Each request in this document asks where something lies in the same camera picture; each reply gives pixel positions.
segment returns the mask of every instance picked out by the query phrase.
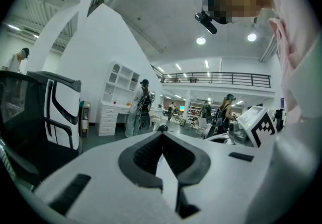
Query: railing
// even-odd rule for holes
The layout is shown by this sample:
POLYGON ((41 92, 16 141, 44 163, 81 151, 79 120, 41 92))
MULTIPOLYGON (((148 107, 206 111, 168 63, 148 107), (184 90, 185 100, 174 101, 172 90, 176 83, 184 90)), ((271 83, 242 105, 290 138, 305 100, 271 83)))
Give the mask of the railing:
POLYGON ((271 87, 271 76, 257 73, 190 72, 164 74, 161 83, 204 83, 271 87))

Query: white chair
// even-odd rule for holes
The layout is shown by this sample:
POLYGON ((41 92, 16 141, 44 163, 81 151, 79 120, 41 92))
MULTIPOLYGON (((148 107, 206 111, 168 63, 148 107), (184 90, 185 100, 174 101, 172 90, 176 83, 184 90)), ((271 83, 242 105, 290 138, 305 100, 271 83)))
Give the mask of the white chair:
POLYGON ((206 128, 207 128, 207 120, 203 117, 199 117, 198 118, 198 128, 196 130, 196 133, 203 136, 203 132, 206 130, 206 128))

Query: gray floor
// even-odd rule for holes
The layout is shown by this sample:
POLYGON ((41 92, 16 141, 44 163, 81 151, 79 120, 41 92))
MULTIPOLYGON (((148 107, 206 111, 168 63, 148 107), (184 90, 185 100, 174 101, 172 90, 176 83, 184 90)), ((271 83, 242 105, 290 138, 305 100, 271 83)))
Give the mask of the gray floor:
MULTIPOLYGON (((181 133, 184 135, 192 136, 192 137, 199 137, 196 133, 195 128, 190 128, 190 130, 185 130, 183 126, 180 126, 178 123, 174 123, 171 121, 166 121, 166 120, 161 120, 160 125, 167 125, 169 128, 170 132, 176 132, 176 133, 181 133)), ((140 129, 139 134, 143 133, 148 133, 153 131, 153 126, 150 127, 149 130, 144 131, 140 129)), ((91 148, 94 148, 96 146, 100 146, 102 144, 114 142, 114 141, 119 141, 122 139, 130 139, 125 137, 125 127, 116 127, 115 129, 115 135, 110 135, 110 136, 98 136, 96 129, 94 126, 90 126, 89 129, 89 138, 83 138, 83 152, 88 151, 91 148)))

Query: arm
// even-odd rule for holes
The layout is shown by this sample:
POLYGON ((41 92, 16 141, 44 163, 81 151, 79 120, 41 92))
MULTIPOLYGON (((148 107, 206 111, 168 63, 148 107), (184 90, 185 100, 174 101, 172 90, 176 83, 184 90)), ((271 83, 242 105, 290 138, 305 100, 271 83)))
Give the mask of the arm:
POLYGON ((228 119, 230 119, 230 120, 236 120, 236 118, 235 118, 235 117, 232 117, 232 116, 230 116, 230 115, 229 115, 229 114, 230 114, 230 110, 231 110, 231 106, 229 105, 229 106, 227 107, 225 117, 226 117, 226 118, 228 118, 228 119))

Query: chair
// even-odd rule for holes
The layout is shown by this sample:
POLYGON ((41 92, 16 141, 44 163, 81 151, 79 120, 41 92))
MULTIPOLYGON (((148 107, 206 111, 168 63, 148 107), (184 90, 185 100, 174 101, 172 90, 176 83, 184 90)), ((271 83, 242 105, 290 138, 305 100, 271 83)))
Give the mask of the chair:
POLYGON ((202 136, 206 128, 207 128, 207 120, 203 117, 198 118, 198 128, 196 130, 196 133, 202 136))
POLYGON ((43 116, 40 83, 23 74, 0 71, 0 131, 3 148, 16 174, 39 183, 78 156, 71 129, 43 116), (70 148, 48 141, 45 122, 69 136, 70 148))

